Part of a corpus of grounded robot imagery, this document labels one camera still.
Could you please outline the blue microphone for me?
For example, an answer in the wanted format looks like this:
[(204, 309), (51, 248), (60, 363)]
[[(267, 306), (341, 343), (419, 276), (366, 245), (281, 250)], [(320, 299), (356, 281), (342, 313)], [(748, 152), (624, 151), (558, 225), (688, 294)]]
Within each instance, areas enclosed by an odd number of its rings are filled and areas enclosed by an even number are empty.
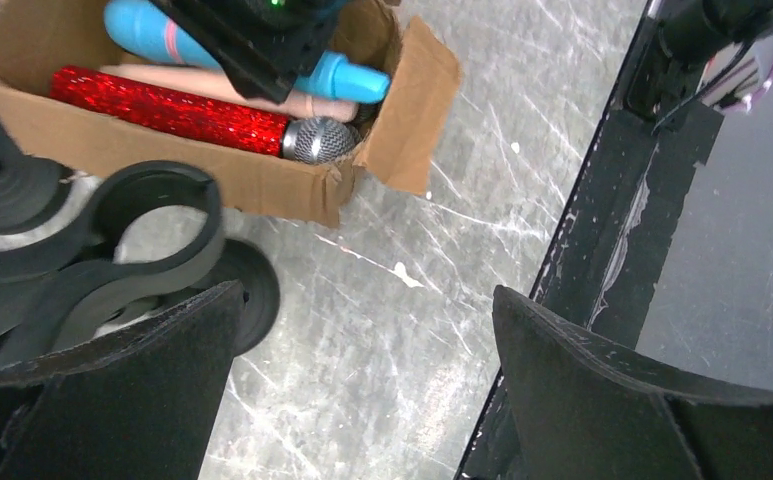
[[(104, 26), (116, 44), (152, 62), (223, 71), (209, 52), (149, 1), (109, 2)], [(293, 87), (331, 100), (374, 104), (385, 98), (390, 84), (388, 74), (326, 51), (311, 74), (294, 76)]]

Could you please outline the black round-base shock-mount stand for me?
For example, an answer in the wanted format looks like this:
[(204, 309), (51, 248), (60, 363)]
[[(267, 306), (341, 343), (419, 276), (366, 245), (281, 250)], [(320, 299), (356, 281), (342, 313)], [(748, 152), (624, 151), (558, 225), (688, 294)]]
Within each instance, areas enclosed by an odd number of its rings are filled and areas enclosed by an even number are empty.
[(35, 229), (65, 205), (73, 171), (24, 154), (0, 122), (0, 235)]

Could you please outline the pink peach microphone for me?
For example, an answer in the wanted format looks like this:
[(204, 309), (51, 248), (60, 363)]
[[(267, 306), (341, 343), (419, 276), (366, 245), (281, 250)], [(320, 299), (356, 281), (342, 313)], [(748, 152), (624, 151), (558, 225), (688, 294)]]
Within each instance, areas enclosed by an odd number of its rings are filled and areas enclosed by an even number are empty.
[(330, 100), (299, 90), (292, 90), (287, 99), (280, 104), (262, 98), (246, 98), (236, 92), (224, 73), (193, 67), (120, 64), (102, 66), (100, 71), (294, 118), (326, 116), (342, 123), (352, 123), (369, 119), (376, 110), (376, 106), (361, 106), (351, 101)]

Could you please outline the red glitter microphone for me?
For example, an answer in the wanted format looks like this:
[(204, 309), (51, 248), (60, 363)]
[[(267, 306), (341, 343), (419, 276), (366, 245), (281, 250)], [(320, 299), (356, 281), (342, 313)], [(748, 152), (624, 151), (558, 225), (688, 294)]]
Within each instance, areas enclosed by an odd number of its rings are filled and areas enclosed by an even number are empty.
[(362, 140), (330, 117), (294, 120), (78, 66), (52, 75), (50, 97), (154, 131), (310, 165), (332, 163)]

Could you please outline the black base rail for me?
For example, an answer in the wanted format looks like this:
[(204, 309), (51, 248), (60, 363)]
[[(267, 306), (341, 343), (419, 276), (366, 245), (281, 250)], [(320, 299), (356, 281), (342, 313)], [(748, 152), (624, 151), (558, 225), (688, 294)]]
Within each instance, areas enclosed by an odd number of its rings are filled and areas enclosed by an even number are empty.
[[(522, 295), (643, 356), (773, 391), (773, 1), (648, 5)], [(502, 366), (456, 475), (531, 479)]]

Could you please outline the black round-base clip stand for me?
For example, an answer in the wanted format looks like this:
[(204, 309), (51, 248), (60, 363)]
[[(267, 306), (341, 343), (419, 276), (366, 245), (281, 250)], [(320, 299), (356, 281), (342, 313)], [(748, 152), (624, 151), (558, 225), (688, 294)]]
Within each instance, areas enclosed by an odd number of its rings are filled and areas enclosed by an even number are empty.
[[(121, 263), (116, 250), (143, 215), (169, 206), (203, 212), (195, 237), (167, 257)], [(269, 259), (224, 231), (217, 181), (174, 161), (146, 161), (105, 180), (63, 229), (0, 251), (0, 369), (91, 340), (231, 280), (244, 288), (245, 311), (233, 341), (244, 354), (274, 327), (281, 293)]]

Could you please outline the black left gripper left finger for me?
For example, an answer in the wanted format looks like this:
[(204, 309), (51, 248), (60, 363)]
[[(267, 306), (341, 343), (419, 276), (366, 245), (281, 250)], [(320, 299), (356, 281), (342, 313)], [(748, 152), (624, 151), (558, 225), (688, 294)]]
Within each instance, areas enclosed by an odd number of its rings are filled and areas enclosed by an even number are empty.
[(0, 479), (195, 479), (234, 357), (243, 287), (0, 370)]

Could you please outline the brown cardboard box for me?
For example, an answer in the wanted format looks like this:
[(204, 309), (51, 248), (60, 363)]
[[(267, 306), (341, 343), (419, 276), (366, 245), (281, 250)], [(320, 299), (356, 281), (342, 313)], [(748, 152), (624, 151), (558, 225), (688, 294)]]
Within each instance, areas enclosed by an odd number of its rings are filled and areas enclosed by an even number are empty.
[(392, 84), (353, 152), (311, 166), (180, 138), (52, 99), (59, 68), (125, 58), (104, 30), (103, 11), (100, 1), (0, 1), (0, 121), (23, 152), (101, 178), (193, 167), (216, 180), (227, 207), (329, 228), (339, 226), (363, 172), (399, 192), (426, 191), (462, 70), (421, 18), (400, 28), (381, 1), (357, 1), (342, 11), (332, 46), (385, 70)]

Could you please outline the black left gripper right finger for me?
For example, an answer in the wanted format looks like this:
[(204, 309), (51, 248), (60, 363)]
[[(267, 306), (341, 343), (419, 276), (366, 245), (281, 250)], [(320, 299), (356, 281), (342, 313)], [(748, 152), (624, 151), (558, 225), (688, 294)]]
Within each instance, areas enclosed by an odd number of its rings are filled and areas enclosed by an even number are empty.
[(504, 385), (531, 479), (773, 479), (773, 391), (643, 356), (496, 287)]

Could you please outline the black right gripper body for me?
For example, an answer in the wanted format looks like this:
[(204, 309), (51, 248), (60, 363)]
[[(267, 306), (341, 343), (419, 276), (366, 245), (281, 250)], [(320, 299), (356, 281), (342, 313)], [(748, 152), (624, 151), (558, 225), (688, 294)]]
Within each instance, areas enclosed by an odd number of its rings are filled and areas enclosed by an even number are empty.
[(221, 66), (242, 96), (281, 103), (311, 74), (344, 1), (155, 1)]

